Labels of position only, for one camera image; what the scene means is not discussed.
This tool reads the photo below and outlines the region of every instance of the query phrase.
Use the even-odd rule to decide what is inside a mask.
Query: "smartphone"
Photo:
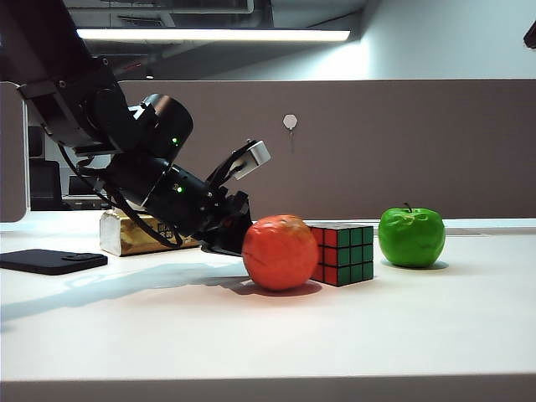
[[[0,254],[0,267],[43,275],[63,275],[108,264],[103,254],[31,249]]]

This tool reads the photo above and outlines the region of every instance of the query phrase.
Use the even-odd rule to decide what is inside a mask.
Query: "cubicle divider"
[[[272,159],[229,187],[254,219],[374,219],[410,203],[445,218],[536,216],[536,80],[126,81],[193,116],[176,163],[205,178],[246,139]],[[297,117],[291,133],[282,121]]]
[[[0,82],[0,222],[16,222],[29,209],[26,127],[17,86]]]

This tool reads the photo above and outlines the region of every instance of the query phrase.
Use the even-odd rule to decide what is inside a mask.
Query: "orange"
[[[253,282],[271,291],[283,291],[311,277],[318,262],[318,246],[300,218],[274,215],[250,226],[242,256]]]

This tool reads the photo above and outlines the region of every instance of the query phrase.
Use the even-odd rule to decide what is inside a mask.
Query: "gold wrapped package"
[[[169,227],[151,215],[141,214],[146,224],[155,229],[166,239],[174,241]],[[113,255],[135,255],[171,250],[161,245],[141,230],[128,216],[120,210],[110,210],[100,217],[100,248]],[[199,242],[191,237],[182,237],[181,249],[196,247]]]

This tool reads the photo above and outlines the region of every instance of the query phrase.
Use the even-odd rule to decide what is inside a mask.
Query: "office chair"
[[[30,208],[33,211],[65,211],[71,207],[61,198],[59,163],[30,159]]]

